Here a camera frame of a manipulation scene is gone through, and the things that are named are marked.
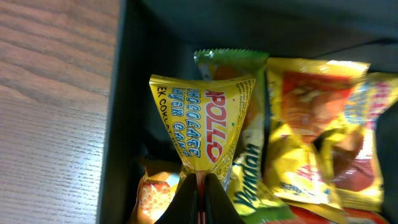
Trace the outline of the orange biscuit packet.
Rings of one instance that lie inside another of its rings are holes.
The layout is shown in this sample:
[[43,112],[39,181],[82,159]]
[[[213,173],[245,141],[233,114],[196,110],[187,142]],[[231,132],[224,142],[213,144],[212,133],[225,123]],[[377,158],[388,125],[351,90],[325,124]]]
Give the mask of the orange biscuit packet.
[[181,165],[162,160],[141,160],[141,177],[130,224],[154,224],[166,211],[177,191]]

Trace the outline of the green snack packet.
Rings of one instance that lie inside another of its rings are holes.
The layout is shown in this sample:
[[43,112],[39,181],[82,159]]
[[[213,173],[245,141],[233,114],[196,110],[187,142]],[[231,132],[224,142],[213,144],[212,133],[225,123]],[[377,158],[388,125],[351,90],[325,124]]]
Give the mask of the green snack packet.
[[252,75],[256,82],[241,128],[229,179],[228,197],[245,223],[294,223],[295,215],[265,186],[261,177],[266,118],[264,72],[268,54],[246,49],[194,53],[203,78],[226,80]]

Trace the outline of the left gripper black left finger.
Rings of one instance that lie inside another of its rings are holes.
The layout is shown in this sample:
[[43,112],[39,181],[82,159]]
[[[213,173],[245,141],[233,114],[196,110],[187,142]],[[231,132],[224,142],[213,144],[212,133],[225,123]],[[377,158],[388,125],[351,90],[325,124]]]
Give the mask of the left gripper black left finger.
[[197,215],[197,177],[195,174],[188,174],[172,202],[155,224],[195,224]]

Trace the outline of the yellow-green chocolate snack packet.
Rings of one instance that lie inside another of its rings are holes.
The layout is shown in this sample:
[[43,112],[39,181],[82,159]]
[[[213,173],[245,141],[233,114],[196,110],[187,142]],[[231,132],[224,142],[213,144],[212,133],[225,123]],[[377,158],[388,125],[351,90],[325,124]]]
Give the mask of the yellow-green chocolate snack packet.
[[256,80],[182,80],[152,75],[149,86],[183,173],[227,179]]

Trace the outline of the dark green box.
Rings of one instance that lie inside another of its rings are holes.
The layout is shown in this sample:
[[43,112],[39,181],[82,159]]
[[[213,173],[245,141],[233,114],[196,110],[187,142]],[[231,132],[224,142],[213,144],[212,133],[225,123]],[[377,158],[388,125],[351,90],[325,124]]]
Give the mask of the dark green box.
[[149,88],[153,74],[199,79],[201,49],[352,60],[397,71],[397,1],[122,1],[96,221],[126,223],[143,155],[178,161]]

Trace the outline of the yellow orange snack packet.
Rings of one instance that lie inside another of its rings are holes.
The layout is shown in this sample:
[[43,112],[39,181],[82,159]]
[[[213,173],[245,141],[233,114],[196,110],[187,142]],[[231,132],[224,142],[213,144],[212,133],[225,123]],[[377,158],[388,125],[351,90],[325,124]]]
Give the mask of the yellow orange snack packet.
[[314,146],[327,131],[351,131],[343,110],[370,65],[364,62],[270,57],[267,87],[270,134],[263,180],[274,195],[341,210]]

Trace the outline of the yellow Apollo chocolate packet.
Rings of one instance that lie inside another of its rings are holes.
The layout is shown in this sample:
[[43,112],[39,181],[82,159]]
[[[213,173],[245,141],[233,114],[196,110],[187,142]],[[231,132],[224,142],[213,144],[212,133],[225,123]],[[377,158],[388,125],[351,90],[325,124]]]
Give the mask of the yellow Apollo chocolate packet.
[[354,129],[328,143],[333,182],[347,208],[381,211],[383,177],[376,146],[380,115],[397,102],[397,74],[369,73],[347,101],[343,117]]

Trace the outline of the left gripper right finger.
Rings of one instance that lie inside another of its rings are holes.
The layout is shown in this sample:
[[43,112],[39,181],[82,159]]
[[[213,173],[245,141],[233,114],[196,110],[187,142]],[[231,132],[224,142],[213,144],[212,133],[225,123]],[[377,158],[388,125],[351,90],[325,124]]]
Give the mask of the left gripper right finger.
[[205,179],[205,213],[209,224],[245,224],[215,174]]

